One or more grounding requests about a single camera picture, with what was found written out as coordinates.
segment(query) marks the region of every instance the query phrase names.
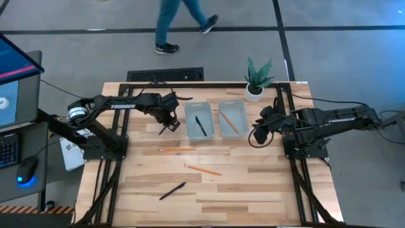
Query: wooden table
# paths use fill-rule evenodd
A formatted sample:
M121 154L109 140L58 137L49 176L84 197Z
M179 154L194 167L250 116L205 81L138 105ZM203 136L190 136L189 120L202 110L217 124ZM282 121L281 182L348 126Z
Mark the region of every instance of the wooden table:
M116 96L119 85L105 83L103 95ZM307 84L291 82L291 87L294 94L311 96ZM260 111L273 103L276 90L266 89L259 103L248 103L244 99L245 89L183 88L175 91L181 97L194 97L193 102L210 102L215 138L208 142L189 142L185 101L180 101L177 108L181 126L176 132L166 130L161 136L158 133L162 125L156 123L153 117L131 111L129 147L121 168L113 225L300 225L290 164L284 155L281 135L275 134L273 143L263 149L250 147L247 137L238 141L224 141L221 138L219 101L243 99L251 126L260 118ZM144 92L165 95L170 90L146 89ZM294 98L294 103L296 109L313 107L311 100ZM113 111L105 111L98 120L110 128ZM193 147L197 150L159 151L159 148L167 147ZM185 168L185 163L223 175ZM92 204L98 165L99 161L85 164L76 202L77 220ZM342 220L329 168L319 159L308 159L308 166L315 195L333 217ZM187 182L185 187L159 201L162 195L184 181ZM304 202L308 202L304 193L303 196ZM102 221L106 219L108 202L107 197ZM306 209L310 221L307 203Z

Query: pencil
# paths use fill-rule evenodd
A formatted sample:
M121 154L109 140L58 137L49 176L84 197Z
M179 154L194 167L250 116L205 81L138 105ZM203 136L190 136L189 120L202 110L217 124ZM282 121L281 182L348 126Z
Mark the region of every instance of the pencil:
M209 170L206 170L206 169L203 169L203 168L198 168L198 167L195 167L195 166L192 166L192 165L184 165L184 167L192 168L192 169L195 169L195 170L198 170L198 171L202 171L202 172L206 172L206 173L209 173L209 174L222 175L222 174L220 174L220 173L218 173L218 172L209 171Z
M240 134L239 133L239 131L238 131L238 129L236 129L236 127L232 124L232 122L228 119L228 117L225 115L225 114L223 114L223 112L220 110L220 113L222 114L222 116L224 117L224 119L228 122L228 124L234 129L234 131L237 133L237 134Z
M161 148L159 151L195 151L194 148Z

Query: sneaker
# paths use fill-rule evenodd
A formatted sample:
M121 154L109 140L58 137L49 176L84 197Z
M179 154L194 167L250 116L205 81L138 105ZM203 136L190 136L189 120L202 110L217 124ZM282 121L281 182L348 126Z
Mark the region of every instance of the sneaker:
M211 31L211 29L218 23L218 19L218 15L214 15L208 18L208 23L205 26L201 27L201 34L205 35L209 31Z
M179 45L172 45L166 43L165 45L162 46L156 44L156 49L154 51L158 54L177 54L179 50L180 50Z

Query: computer mouse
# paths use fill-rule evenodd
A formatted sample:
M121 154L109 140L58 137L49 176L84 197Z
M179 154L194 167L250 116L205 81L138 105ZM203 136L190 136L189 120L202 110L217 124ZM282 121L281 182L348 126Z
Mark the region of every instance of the computer mouse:
M20 184L28 183L34 176L37 164L38 159L36 156L29 156L27 158L24 158L17 170L17 182Z

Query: transparent bin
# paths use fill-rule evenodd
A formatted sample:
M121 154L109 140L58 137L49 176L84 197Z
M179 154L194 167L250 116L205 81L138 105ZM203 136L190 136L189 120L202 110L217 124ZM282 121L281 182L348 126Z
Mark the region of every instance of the transparent bin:
M239 134L234 131L219 111L222 111L222 113L228 117L239 131ZM231 99L220 101L218 103L218 114L220 116L222 138L227 140L241 139L249 133L249 122L247 121L245 103L243 100Z
M185 123L187 125L187 135L190 141L199 142L207 141L214 138L215 126L213 121L213 112L208 102L200 103L187 103L184 107L185 111ZM207 133L204 136L199 124L196 122L198 117L202 127Z

